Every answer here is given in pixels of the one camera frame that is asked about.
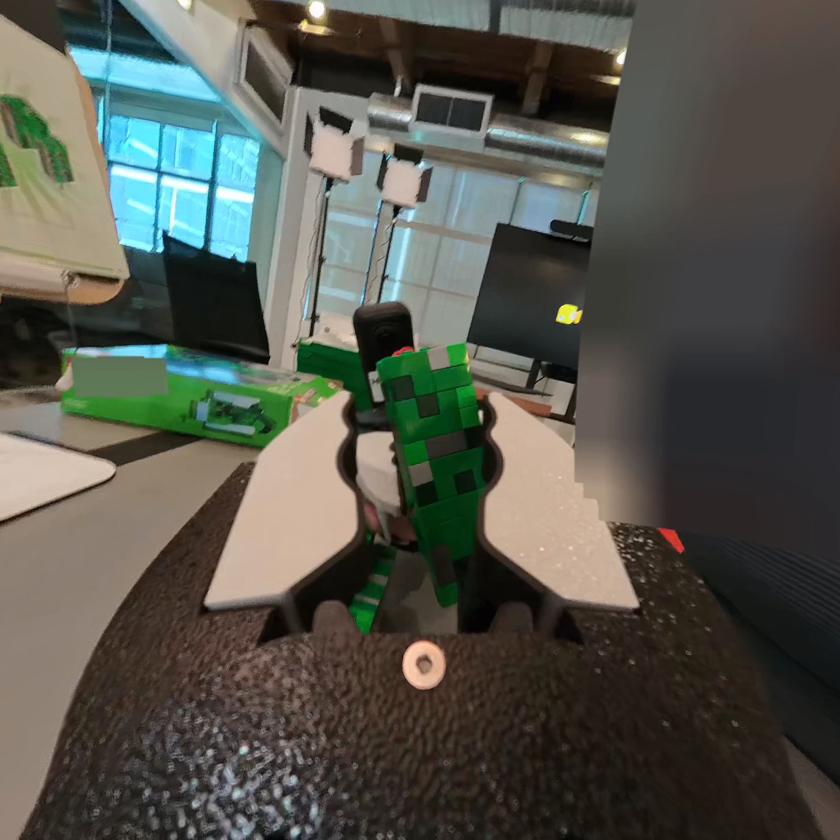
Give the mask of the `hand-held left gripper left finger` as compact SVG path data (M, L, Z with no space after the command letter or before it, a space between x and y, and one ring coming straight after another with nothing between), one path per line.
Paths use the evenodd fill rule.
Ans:
M293 634L366 576L364 503L354 481L354 400L339 392L259 454L204 596L210 613L268 607Z

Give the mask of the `large studio light panel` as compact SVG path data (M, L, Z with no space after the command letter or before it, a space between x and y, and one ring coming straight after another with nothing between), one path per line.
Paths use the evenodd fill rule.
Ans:
M310 172L331 188L349 184L363 172L364 135L354 132L354 121L340 112L320 106L315 117L306 117L303 150Z

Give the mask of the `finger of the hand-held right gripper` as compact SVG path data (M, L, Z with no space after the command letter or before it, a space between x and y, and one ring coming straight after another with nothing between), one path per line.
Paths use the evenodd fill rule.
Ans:
M358 436L358 488L378 512L391 517L402 514L403 497L392 434Z

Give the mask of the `green brick creeper figure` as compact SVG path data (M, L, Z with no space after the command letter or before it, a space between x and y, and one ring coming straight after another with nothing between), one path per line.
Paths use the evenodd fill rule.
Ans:
M350 611L363 633L374 624L399 552L421 555L437 604L455 610L456 632L469 628L469 566L476 553L486 488L482 408L464 343L398 351L376 365L400 474L402 514L416 542L384 545L366 527L374 556L369 581Z

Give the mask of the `grey desk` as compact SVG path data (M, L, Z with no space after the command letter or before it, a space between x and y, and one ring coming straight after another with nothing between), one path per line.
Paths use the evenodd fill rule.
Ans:
M409 612L315 634L204 592L251 467L161 452L2 527L2 838L573 838L561 666Z

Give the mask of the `white ceiling vent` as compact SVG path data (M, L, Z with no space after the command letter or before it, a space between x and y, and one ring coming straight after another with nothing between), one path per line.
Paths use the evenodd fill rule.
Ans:
M409 127L483 140L494 101L488 93L417 84Z

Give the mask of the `black panel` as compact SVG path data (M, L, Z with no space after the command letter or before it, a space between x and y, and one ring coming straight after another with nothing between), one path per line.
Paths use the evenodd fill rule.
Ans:
M173 343L257 364L270 346L253 262L216 255L162 235Z

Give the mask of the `person's right hand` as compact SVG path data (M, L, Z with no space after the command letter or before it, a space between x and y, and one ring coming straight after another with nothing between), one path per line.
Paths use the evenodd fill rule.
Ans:
M405 548L417 541L410 519L403 515L394 516L386 511L379 511L373 503L366 501L364 516L369 532L384 545Z

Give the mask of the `small green toy box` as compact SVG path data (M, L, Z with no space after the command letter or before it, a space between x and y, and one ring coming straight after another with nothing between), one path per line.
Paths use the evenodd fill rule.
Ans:
M320 375L343 384L354 395L367 395L366 379L355 336L325 332L297 343L296 371Z

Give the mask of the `black monitor screen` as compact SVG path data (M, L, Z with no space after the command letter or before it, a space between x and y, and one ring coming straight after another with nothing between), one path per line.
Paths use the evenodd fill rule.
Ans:
M576 385L591 250L499 223L467 343L529 359L548 378Z

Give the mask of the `small studio light panel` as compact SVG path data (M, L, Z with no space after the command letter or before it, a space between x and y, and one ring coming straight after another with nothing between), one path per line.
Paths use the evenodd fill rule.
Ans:
M383 153L377 176L381 200L392 205L394 215L403 209L415 209L427 201L434 168L424 163L422 150L395 143Z

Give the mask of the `silver air duct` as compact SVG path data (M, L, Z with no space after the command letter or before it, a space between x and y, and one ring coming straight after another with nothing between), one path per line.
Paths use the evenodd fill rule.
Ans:
M469 154L489 153L517 161L548 161L599 175L606 161L610 134L598 129L549 122L490 110L484 129L455 129L417 122L413 101L381 93L367 101L370 131L398 143Z

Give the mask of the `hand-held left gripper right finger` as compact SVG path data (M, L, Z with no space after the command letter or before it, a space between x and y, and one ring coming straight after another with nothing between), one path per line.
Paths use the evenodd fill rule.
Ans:
M480 545L536 593L535 624L551 636L564 612L640 607L597 503L574 477L574 449L509 396L484 401L497 457L480 507Z

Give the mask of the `large green toy box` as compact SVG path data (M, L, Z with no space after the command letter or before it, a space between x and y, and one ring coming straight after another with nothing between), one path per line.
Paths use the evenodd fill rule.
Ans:
M257 448L342 388L171 344L65 349L57 386L68 415Z

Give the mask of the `cardboard sheet with green print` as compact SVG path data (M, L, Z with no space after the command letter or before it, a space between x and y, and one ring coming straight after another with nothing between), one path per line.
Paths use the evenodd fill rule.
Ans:
M2 296L97 306L130 271L91 90L56 2L2 2Z

